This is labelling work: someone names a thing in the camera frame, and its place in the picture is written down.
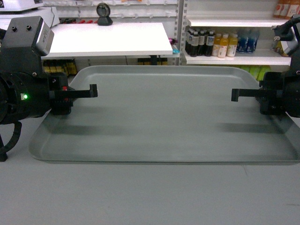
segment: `juice bottle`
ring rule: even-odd
[[[290,8],[286,14],[286,19],[290,19],[292,15],[297,14],[300,7],[300,0],[291,0]]]
[[[228,34],[224,34],[222,39],[220,40],[220,49],[217,54],[219,58],[225,58],[228,47]]]
[[[214,32],[210,31],[210,33],[209,33],[209,35],[207,36],[207,39],[206,39],[205,56],[211,56],[212,49],[213,49],[213,46],[214,46],[214,40],[215,40]]]
[[[238,35],[232,34],[232,37],[229,40],[229,44],[228,44],[227,56],[234,57],[237,46],[238,46]]]
[[[283,9],[283,4],[284,4],[284,0],[279,0],[276,7],[275,7],[275,10],[274,10],[274,14],[273,14],[273,17],[276,17],[278,18],[282,9]]]
[[[198,54],[197,55],[203,55],[204,54],[204,44],[205,44],[205,32],[203,30],[200,31],[198,44],[199,45],[198,45]]]
[[[218,56],[218,52],[220,49],[220,40],[222,38],[221,34],[216,34],[215,36],[215,41],[214,41],[214,46],[212,48],[212,56]]]
[[[197,56],[197,54],[198,54],[198,44],[199,44],[199,35],[198,35],[198,32],[195,31],[194,35],[192,37],[191,52],[190,52],[191,57],[196,57]]]
[[[285,18],[291,6],[291,0],[285,0],[279,18]]]

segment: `water bottle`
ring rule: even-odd
[[[258,37],[259,37],[259,30],[257,29],[251,30],[247,42],[247,48],[246,48],[247,53],[253,53],[255,51]]]
[[[247,49],[247,44],[249,40],[250,29],[241,29],[238,31],[238,46],[236,51],[239,53],[245,53]]]

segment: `bottle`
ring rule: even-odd
[[[188,29],[188,31],[186,32],[186,46],[185,46],[186,52],[188,52],[188,37],[190,33],[191,33],[191,29]]]
[[[291,0],[291,5],[285,18],[289,20],[294,14],[298,14],[299,7],[300,0]]]
[[[225,58],[228,47],[228,34],[224,34],[222,39],[220,40],[220,49],[217,54],[219,58]]]
[[[232,34],[232,37],[229,40],[227,56],[234,57],[236,53],[236,48],[238,46],[238,35]]]
[[[204,45],[202,47],[202,55],[204,55],[206,53],[206,41],[207,41],[207,36],[209,35],[209,31],[208,30],[204,30]]]
[[[237,51],[239,53],[245,53],[247,49],[247,44],[249,40],[249,32],[250,29],[241,29],[238,31],[238,46],[237,46]]]
[[[276,7],[275,7],[275,10],[274,10],[274,14],[273,14],[273,17],[275,18],[278,18],[282,9],[283,9],[283,4],[284,4],[285,0],[279,0]]]
[[[291,5],[291,0],[285,0],[279,18],[285,18]]]
[[[194,35],[194,29],[191,29],[191,33],[188,36],[188,48],[187,48],[187,53],[189,55],[191,54],[193,35]]]
[[[215,41],[214,41],[214,46],[212,48],[212,56],[218,56],[218,52],[220,49],[220,40],[222,38],[221,34],[216,34],[215,36]]]
[[[207,36],[207,39],[206,39],[206,52],[205,52],[205,56],[211,56],[212,49],[213,49],[213,46],[214,46],[214,41],[215,41],[214,32],[210,31],[210,33],[209,33],[209,35]]]
[[[246,48],[247,53],[253,53],[255,51],[258,37],[259,37],[259,31],[251,30],[247,42],[247,48]]]
[[[199,36],[199,43],[198,43],[198,54],[197,55],[203,55],[204,53],[204,41],[205,41],[205,33],[204,31],[200,31]]]
[[[198,54],[198,44],[199,44],[199,35],[198,35],[198,32],[195,31],[194,35],[192,37],[191,52],[190,52],[191,57],[196,57],[197,56],[197,54]]]

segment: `white shelf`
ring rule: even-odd
[[[186,52],[184,56],[187,65],[277,65],[289,66],[291,64],[290,57],[282,57],[276,52],[269,49],[258,49],[253,54],[236,53],[235,57],[225,57],[223,59],[217,56],[197,56],[191,57]]]
[[[271,27],[285,23],[285,19],[267,17],[221,17],[216,16],[187,16],[188,25],[191,27]]]

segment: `black cable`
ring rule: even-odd
[[[284,24],[282,24],[280,27],[285,30],[286,32],[288,32],[288,30],[295,24],[300,23],[300,17],[297,18],[292,18],[289,21],[285,22]]]
[[[17,144],[17,142],[20,138],[22,123],[18,121],[16,123],[14,123],[14,125],[15,125],[15,128],[14,128],[13,136],[11,137],[11,139],[9,140],[9,142],[5,146],[0,148],[0,154],[5,154],[9,150],[11,150],[13,147],[15,147],[15,145]]]

